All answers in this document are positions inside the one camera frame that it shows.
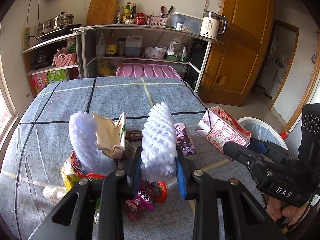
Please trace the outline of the right hand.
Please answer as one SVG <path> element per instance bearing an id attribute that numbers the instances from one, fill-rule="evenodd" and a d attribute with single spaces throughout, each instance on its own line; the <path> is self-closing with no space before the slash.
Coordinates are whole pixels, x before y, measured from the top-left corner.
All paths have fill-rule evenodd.
<path id="1" fill-rule="evenodd" d="M 281 207 L 280 200 L 270 197 L 267 203 L 266 212 L 274 221 L 280 219 L 282 216 L 291 217 L 290 225 L 292 225 L 300 219 L 307 208 L 307 205 L 308 204 L 306 203 L 302 207 L 294 207 L 290 205 L 287 207 Z"/>

